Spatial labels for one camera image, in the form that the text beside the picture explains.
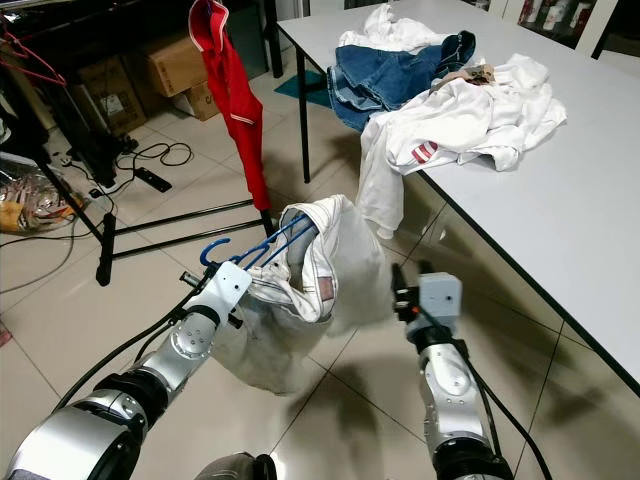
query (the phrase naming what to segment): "denim jeans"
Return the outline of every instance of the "denim jeans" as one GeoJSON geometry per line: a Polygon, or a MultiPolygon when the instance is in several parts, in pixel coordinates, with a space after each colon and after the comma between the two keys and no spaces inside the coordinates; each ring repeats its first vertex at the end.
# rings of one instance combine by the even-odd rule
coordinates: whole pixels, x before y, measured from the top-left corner
{"type": "Polygon", "coordinates": [[[336,49],[337,65],[329,68],[329,98],[348,126],[364,130],[374,112],[398,110],[427,90],[434,78],[459,70],[473,55],[475,36],[467,31],[447,37],[442,45],[418,54],[387,52],[345,45],[336,49]]]}

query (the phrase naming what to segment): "robotic arm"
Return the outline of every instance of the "robotic arm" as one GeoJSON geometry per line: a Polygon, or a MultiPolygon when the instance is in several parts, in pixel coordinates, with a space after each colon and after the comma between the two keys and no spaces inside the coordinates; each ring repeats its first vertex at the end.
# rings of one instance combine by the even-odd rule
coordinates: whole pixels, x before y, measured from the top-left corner
{"type": "MultiPolygon", "coordinates": [[[[395,308],[419,355],[427,412],[424,432],[438,480],[513,480],[506,461],[491,449],[480,420],[478,386],[450,335],[460,310],[460,281],[431,273],[421,275],[419,288],[408,288],[397,265],[393,273],[395,308]],[[421,311],[431,312],[438,324],[421,311]]],[[[183,279],[193,287],[202,283],[188,274],[183,279]]],[[[19,447],[5,479],[130,478],[147,432],[208,359],[217,329],[227,323],[238,326],[230,313],[250,283],[247,272],[223,263],[184,305],[180,321],[158,350],[124,374],[100,381],[89,396],[52,413],[19,447]]],[[[263,460],[256,470],[258,460],[270,461],[268,456],[242,455],[214,462],[198,478],[231,478],[225,476],[229,465],[240,462],[244,466],[237,471],[253,473],[233,478],[275,480],[269,462],[263,460]],[[248,467],[247,458],[253,462],[248,467]]]]}

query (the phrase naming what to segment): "red garment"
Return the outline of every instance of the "red garment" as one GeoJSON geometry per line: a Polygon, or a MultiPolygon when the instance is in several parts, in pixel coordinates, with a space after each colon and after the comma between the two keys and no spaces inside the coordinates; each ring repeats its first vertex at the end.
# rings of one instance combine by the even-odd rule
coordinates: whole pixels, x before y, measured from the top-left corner
{"type": "Polygon", "coordinates": [[[266,210],[271,202],[262,176],[262,104],[251,93],[242,61],[224,32],[228,16],[221,4],[196,0],[189,11],[189,33],[202,52],[209,90],[238,147],[253,204],[266,210]]]}

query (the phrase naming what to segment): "teal mat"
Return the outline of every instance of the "teal mat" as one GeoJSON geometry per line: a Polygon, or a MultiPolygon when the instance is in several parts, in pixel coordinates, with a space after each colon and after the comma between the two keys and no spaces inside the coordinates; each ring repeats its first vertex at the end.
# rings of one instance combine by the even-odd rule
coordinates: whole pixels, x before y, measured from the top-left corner
{"type": "MultiPolygon", "coordinates": [[[[307,85],[313,85],[314,83],[325,81],[319,73],[310,72],[308,70],[304,72],[304,78],[307,85]]],[[[298,98],[298,76],[294,75],[292,78],[276,88],[275,91],[283,95],[298,98]]],[[[331,108],[331,102],[329,101],[329,94],[327,93],[326,88],[307,93],[307,102],[331,108]]]]}

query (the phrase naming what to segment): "blue clothes hanger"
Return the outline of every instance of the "blue clothes hanger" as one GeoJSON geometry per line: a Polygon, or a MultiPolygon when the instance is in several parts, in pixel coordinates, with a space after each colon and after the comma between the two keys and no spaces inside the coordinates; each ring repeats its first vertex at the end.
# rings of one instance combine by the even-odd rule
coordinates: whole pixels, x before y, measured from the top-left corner
{"type": "MultiPolygon", "coordinates": [[[[305,220],[305,219],[306,220],[309,219],[309,217],[307,215],[305,215],[305,214],[294,218],[291,222],[289,222],[284,227],[282,227],[279,230],[277,230],[275,233],[273,233],[270,237],[265,239],[263,242],[259,243],[258,245],[256,245],[253,248],[250,248],[249,250],[247,250],[246,252],[244,252],[241,255],[234,255],[234,256],[230,257],[228,261],[229,262],[233,262],[236,265],[238,265],[238,264],[240,264],[240,262],[242,262],[248,256],[258,252],[257,255],[244,267],[244,270],[250,269],[251,267],[253,267],[258,262],[258,260],[260,260],[269,251],[269,244],[272,243],[278,237],[278,235],[282,235],[287,229],[292,228],[294,225],[296,225],[297,223],[299,223],[299,222],[301,222],[302,220],[305,220]]],[[[269,258],[267,258],[267,260],[265,260],[264,263],[262,265],[260,265],[260,266],[264,267],[265,265],[267,265],[280,252],[282,252],[285,248],[287,248],[289,245],[291,245],[298,238],[300,238],[304,233],[306,233],[307,231],[311,230],[312,228],[315,228],[315,225],[312,222],[309,222],[309,225],[304,227],[301,231],[296,233],[287,243],[285,243],[280,248],[278,248],[275,252],[273,252],[273,254],[271,254],[271,256],[269,258]]],[[[218,245],[229,243],[230,241],[231,241],[231,239],[225,237],[225,238],[220,238],[220,239],[216,240],[215,242],[212,242],[209,245],[207,245],[202,250],[202,253],[200,253],[200,263],[202,265],[204,265],[205,267],[208,267],[212,263],[216,263],[216,262],[214,262],[212,260],[210,261],[207,258],[209,253],[213,249],[215,249],[218,245]]]]}

